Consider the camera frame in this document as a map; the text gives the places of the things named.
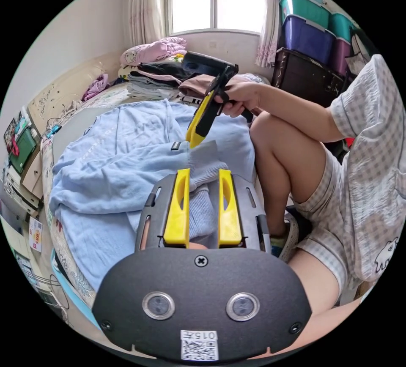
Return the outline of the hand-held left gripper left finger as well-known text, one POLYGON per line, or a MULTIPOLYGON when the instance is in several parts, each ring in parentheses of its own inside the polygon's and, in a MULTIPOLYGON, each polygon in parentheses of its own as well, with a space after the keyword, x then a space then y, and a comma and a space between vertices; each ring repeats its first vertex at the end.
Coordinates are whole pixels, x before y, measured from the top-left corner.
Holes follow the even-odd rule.
POLYGON ((163 234, 165 245, 189 245, 190 169, 177 171, 163 234))

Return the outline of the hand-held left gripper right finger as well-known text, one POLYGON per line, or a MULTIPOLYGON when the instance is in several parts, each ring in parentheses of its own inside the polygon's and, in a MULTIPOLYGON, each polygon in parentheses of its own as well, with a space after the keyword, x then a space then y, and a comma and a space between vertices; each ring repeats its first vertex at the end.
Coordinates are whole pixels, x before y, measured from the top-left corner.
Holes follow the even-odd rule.
POLYGON ((243 239, 239 206, 231 171, 219 170, 218 245, 238 246, 243 239))

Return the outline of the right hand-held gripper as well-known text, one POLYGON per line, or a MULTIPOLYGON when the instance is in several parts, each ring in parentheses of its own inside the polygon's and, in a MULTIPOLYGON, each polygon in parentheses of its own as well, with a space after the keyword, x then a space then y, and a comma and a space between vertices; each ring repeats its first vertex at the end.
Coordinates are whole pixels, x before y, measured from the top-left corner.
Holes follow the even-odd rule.
POLYGON ((206 89, 203 101, 190 122, 186 141, 191 148, 200 145, 208 135, 213 122, 222 113, 225 103, 234 103, 226 93, 226 85, 239 72, 238 65, 226 65, 206 89))

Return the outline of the person's right hand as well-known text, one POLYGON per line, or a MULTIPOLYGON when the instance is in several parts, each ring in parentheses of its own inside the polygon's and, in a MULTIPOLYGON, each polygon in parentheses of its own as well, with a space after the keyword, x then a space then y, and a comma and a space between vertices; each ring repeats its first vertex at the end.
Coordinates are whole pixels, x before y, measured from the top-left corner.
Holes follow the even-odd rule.
POLYGON ((228 100, 224 96, 216 95, 214 100, 223 105, 223 113, 232 118, 236 118, 247 109, 253 112, 254 115, 259 115, 262 112, 260 108, 262 84, 256 82, 238 82, 227 87, 225 93, 228 100))

